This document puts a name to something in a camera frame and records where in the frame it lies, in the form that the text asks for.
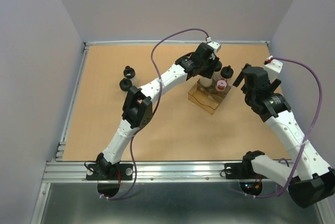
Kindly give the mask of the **pink cap spice bottle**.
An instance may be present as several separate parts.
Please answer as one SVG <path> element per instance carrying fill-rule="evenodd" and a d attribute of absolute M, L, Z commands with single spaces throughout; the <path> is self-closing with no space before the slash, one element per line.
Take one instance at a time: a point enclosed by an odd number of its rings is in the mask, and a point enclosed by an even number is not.
<path fill-rule="evenodd" d="M 219 95 L 220 97 L 225 97 L 227 88 L 228 88 L 228 84 L 225 80 L 217 81 L 216 86 L 215 86 L 217 95 Z"/>

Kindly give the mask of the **green cap spice bottle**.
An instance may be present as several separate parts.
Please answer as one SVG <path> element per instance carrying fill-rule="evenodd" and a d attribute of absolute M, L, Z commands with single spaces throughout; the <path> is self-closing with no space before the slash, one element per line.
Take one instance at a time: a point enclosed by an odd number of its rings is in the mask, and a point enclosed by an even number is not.
<path fill-rule="evenodd" d="M 212 78 L 206 78 L 206 77 L 201 77 L 199 79 L 200 85 L 202 85 L 204 88 L 211 87 L 213 84 L 213 79 Z"/>

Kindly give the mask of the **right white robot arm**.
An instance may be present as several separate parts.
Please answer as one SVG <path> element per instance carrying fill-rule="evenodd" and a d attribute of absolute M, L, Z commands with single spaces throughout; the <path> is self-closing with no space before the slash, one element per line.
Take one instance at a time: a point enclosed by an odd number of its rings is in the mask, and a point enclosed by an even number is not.
<path fill-rule="evenodd" d="M 257 175 L 271 179 L 289 192 L 301 208 L 307 208 L 334 194 L 334 168 L 317 154 L 303 133 L 286 98 L 276 93 L 281 68 L 246 64 L 233 83 L 244 82 L 241 90 L 246 104 L 275 133 L 294 161 L 293 167 L 270 159 L 259 150 L 247 152 L 240 163 L 231 167 L 227 178 L 254 179 Z"/>

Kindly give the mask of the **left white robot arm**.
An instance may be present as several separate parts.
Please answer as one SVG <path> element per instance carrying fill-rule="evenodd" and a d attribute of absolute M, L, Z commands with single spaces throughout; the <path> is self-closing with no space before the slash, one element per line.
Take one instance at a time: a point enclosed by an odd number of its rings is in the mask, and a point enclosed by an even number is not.
<path fill-rule="evenodd" d="M 112 179 L 122 154 L 138 131 L 151 121 L 154 110 L 162 95 L 197 75 L 212 78 L 221 48 L 218 42 L 202 42 L 194 52 L 178 58 L 171 67 L 156 79 L 139 88 L 132 86 L 122 107 L 123 114 L 117 131 L 109 145 L 97 156 L 96 165 L 99 174 Z"/>

